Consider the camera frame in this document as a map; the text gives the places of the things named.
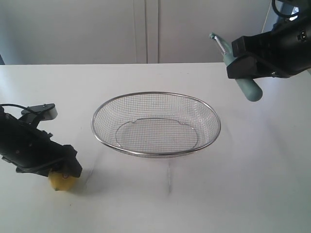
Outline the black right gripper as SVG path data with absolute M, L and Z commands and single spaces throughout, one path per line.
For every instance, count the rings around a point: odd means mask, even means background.
M 242 36 L 232 43 L 234 57 L 227 68 L 229 79 L 255 79 L 256 54 L 273 77 L 289 78 L 311 67 L 311 19 L 297 18 L 254 36 Z

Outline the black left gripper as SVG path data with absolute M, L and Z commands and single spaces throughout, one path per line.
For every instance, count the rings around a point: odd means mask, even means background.
M 49 175 L 56 172 L 75 178 L 82 173 L 72 145 L 52 141 L 49 133 L 11 114 L 0 115 L 0 154 L 20 173 Z

